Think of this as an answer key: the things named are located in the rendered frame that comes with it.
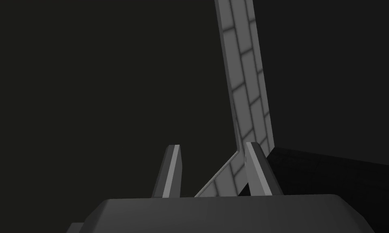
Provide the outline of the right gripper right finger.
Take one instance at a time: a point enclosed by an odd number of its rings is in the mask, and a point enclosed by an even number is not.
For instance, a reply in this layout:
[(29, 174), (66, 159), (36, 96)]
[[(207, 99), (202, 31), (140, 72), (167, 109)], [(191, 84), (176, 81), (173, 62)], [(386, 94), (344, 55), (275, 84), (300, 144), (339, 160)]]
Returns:
[(283, 195), (262, 148), (255, 141), (245, 143), (245, 168), (251, 196)]

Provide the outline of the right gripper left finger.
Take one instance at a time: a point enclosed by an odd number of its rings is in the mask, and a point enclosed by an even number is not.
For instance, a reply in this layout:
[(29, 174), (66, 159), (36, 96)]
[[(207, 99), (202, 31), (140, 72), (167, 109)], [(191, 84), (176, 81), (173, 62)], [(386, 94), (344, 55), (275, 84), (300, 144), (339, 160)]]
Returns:
[(163, 156), (152, 198), (179, 198), (182, 182), (180, 145), (169, 145)]

